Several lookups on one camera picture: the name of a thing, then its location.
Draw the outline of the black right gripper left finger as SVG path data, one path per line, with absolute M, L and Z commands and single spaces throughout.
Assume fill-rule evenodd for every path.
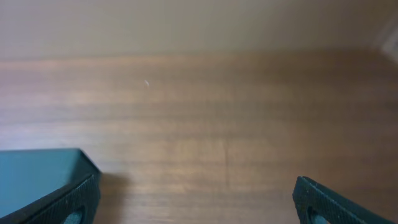
M 1 218 L 8 224 L 93 223 L 100 202 L 97 176 L 90 174 L 64 185 Z

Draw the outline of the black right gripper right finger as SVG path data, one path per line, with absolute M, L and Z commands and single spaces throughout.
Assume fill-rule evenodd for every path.
M 292 194 L 300 224 L 393 224 L 306 176 Z

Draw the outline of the dark green box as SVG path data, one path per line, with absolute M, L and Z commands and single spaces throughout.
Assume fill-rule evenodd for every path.
M 1 151 L 1 217 L 101 171 L 79 148 Z

